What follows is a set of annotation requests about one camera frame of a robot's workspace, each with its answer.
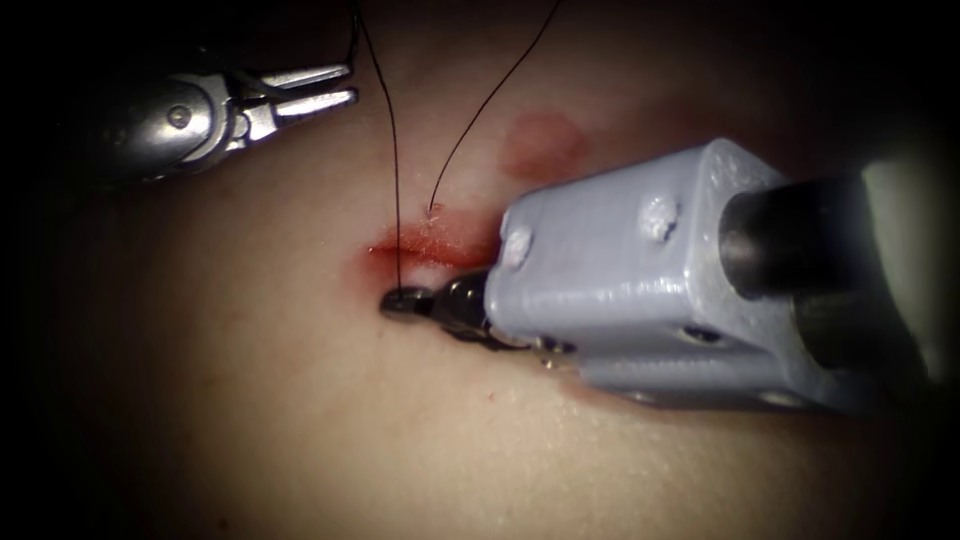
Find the blood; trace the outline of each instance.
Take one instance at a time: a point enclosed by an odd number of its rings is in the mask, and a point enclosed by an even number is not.
[[[346,274],[363,291],[383,294],[397,286],[399,254],[404,285],[439,286],[465,270],[496,262],[501,215],[436,204],[420,220],[400,226],[399,250],[396,227],[385,227],[376,241],[348,263]],[[430,282],[424,282],[425,275],[432,277]]]
[[[526,113],[514,119],[500,150],[500,171],[539,188],[581,176],[590,152],[587,137],[556,111]]]

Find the dark background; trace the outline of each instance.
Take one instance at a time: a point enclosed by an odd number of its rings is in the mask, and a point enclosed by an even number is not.
[[[865,148],[883,147],[907,126],[935,130],[953,140],[957,94],[954,29],[947,7],[930,3],[664,2],[704,25],[735,28],[756,46],[782,54],[808,74],[809,93],[830,111],[835,129]],[[361,2],[368,18],[377,3]],[[137,530],[136,497],[118,489],[107,455],[85,455],[84,448],[51,437],[51,412],[65,404],[39,394],[35,376],[56,370],[49,352],[55,339],[46,272],[58,231],[69,226],[69,211],[38,186],[32,174],[55,160],[50,144],[58,120],[95,115],[78,96],[104,76],[131,66],[163,71],[192,44],[225,51],[252,68],[280,69],[316,62],[305,60],[298,37],[323,32],[331,44],[321,60],[343,58],[349,40],[347,3],[340,2],[165,2],[118,8],[106,2],[65,7],[20,6],[8,17],[8,29],[21,25],[27,36],[8,43],[9,78],[20,80],[8,95],[16,126],[6,216],[9,253],[14,261],[7,320],[13,339],[4,355],[13,366],[13,392],[7,407],[13,426],[7,461],[15,504],[7,526],[30,537],[87,533],[98,537],[144,537]],[[284,13],[300,16],[284,18]],[[359,54],[367,54],[361,47]],[[947,494],[956,476],[956,446],[948,446],[949,406],[953,396],[933,396],[918,418],[913,436],[922,441],[897,487],[901,512],[877,516],[891,537],[922,538],[953,530],[956,507]]]

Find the black cylindrical shaft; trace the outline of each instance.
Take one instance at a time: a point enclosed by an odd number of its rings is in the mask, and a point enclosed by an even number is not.
[[[719,232],[723,271],[748,298],[847,290],[879,270],[857,177],[738,195]]]

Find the skin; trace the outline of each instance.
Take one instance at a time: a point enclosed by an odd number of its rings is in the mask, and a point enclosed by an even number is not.
[[[396,112],[405,222],[423,219],[451,145],[549,6],[364,3]],[[716,136],[795,178],[843,162],[799,68],[687,15],[566,2],[464,141],[438,201],[496,215],[537,175],[576,178]],[[330,61],[342,38],[245,58]],[[125,494],[160,538],[884,527],[906,451],[898,421],[655,411],[535,359],[381,318],[384,289],[354,279],[394,205],[389,119],[365,48],[351,84],[359,104],[207,173],[99,200],[61,238],[60,372],[47,384],[58,425],[97,456],[76,458],[91,471],[82,481]],[[569,122],[582,148],[570,157],[573,136],[551,139],[537,118]],[[518,154],[523,129],[543,144]]]

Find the red stain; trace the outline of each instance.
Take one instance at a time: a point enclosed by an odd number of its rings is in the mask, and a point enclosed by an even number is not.
[[[489,266],[500,251],[501,212],[450,210],[435,204],[416,223],[387,227],[379,239],[350,261],[347,275],[362,290],[382,294],[397,284],[397,257],[405,285],[415,285],[410,274],[418,268],[436,271],[443,279],[465,270]]]
[[[530,187],[543,187],[581,176],[590,150],[587,137],[555,111],[518,116],[500,150],[500,170]]]

